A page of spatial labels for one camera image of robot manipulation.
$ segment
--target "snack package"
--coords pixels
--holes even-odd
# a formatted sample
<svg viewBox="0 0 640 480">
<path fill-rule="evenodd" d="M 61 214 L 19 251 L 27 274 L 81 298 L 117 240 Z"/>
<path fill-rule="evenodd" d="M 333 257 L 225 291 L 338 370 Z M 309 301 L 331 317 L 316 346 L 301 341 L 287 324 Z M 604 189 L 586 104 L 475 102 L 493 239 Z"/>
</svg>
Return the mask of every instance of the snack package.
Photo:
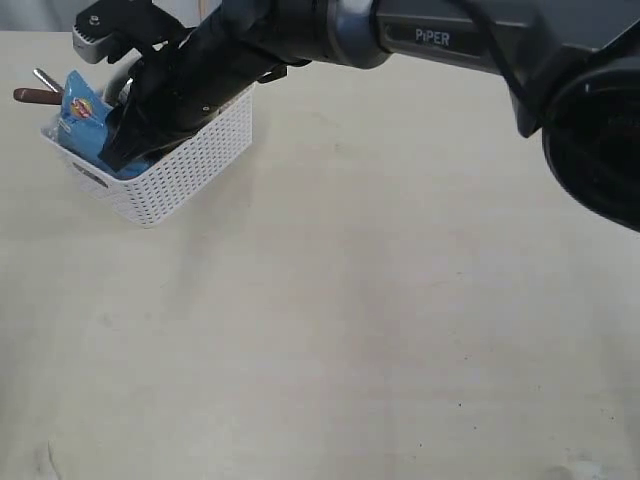
<svg viewBox="0 0 640 480">
<path fill-rule="evenodd" d="M 58 143 L 114 178 L 127 180 L 137 177 L 151 166 L 150 162 L 135 160 L 115 172 L 98 156 L 109 133 L 105 123 L 109 112 L 111 107 L 102 101 L 78 72 L 72 71 L 67 77 L 62 97 Z"/>
</svg>

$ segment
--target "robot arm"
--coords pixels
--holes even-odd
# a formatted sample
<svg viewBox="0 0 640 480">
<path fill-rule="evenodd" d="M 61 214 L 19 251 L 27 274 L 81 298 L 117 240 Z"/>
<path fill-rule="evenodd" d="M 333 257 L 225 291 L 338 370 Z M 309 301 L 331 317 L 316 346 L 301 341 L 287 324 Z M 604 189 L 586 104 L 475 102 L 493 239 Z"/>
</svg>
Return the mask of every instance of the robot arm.
<svg viewBox="0 0 640 480">
<path fill-rule="evenodd" d="M 153 48 L 162 44 L 162 48 Z M 628 0 L 224 0 L 189 30 L 151 0 L 80 13 L 76 51 L 142 54 L 101 157 L 116 170 L 197 133 L 254 82 L 392 54 L 505 77 L 518 130 L 587 208 L 640 231 L 640 4 Z M 416 79 L 423 82 L 428 79 Z"/>
</svg>

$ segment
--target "beige tabletop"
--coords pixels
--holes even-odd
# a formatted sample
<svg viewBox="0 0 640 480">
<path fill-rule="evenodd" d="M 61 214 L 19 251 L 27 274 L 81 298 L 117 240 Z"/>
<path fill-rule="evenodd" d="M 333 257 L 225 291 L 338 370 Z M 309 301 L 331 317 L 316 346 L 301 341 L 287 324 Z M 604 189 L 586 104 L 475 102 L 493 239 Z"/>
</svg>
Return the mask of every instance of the beige tabletop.
<svg viewBox="0 0 640 480">
<path fill-rule="evenodd" d="M 0 478 L 568 480 L 640 472 L 640 241 L 576 204 L 497 77 L 295 70 L 163 225 L 77 191 L 0 34 Z"/>
</svg>

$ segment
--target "black cable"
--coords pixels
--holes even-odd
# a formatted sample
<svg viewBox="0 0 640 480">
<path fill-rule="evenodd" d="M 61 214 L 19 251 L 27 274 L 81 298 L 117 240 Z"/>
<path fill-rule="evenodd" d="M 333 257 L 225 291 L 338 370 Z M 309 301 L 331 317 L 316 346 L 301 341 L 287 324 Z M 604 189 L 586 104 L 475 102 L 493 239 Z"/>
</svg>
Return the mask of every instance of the black cable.
<svg viewBox="0 0 640 480">
<path fill-rule="evenodd" d="M 527 92 L 520 80 L 518 80 L 518 78 L 516 77 L 513 68 L 509 64 L 506 55 L 502 51 L 498 40 L 493 34 L 492 27 L 494 25 L 494 21 L 489 17 L 489 15 L 480 6 L 473 3 L 471 0 L 446 1 L 459 10 L 463 11 L 473 22 L 475 27 L 478 29 L 478 32 L 484 37 L 487 45 L 487 50 L 489 51 L 493 62 L 498 68 L 498 71 L 507 83 L 507 86 L 516 97 L 516 99 L 529 111 L 531 115 L 533 115 L 537 119 L 540 126 L 544 128 L 552 138 L 555 138 L 555 140 L 562 143 L 568 151 L 573 152 L 578 157 L 587 161 L 591 168 L 597 171 L 599 175 L 606 177 L 608 180 L 614 181 L 618 187 L 624 187 L 624 189 L 628 190 L 628 193 L 632 194 L 633 196 L 639 196 L 640 190 L 637 184 L 633 184 L 626 178 L 613 172 L 606 166 L 604 162 L 601 161 L 598 155 L 588 151 L 583 146 L 581 146 L 567 132 L 556 125 L 555 121 L 549 118 L 544 112 L 540 110 L 540 108 L 538 108 L 532 96 L 529 94 L 529 92 Z M 627 32 L 627 35 L 621 36 L 615 43 L 615 46 L 621 43 L 625 43 L 623 42 L 623 40 L 625 40 L 625 38 L 628 39 L 630 33 L 631 32 Z M 600 53 L 598 59 L 600 60 L 602 57 L 606 56 L 607 52 L 608 49 Z"/>
</svg>

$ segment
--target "white plastic basket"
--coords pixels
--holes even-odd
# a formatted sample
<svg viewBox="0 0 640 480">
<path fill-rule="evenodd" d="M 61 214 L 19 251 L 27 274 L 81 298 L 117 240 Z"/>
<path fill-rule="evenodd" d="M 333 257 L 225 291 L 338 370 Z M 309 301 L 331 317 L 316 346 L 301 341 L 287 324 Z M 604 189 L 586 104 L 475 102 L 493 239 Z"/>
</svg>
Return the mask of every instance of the white plastic basket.
<svg viewBox="0 0 640 480">
<path fill-rule="evenodd" d="M 252 142 L 253 88 L 230 102 L 192 139 L 131 180 L 117 180 L 61 147 L 44 127 L 44 138 L 62 154 L 79 187 L 143 227 L 167 218 L 213 180 Z"/>
</svg>

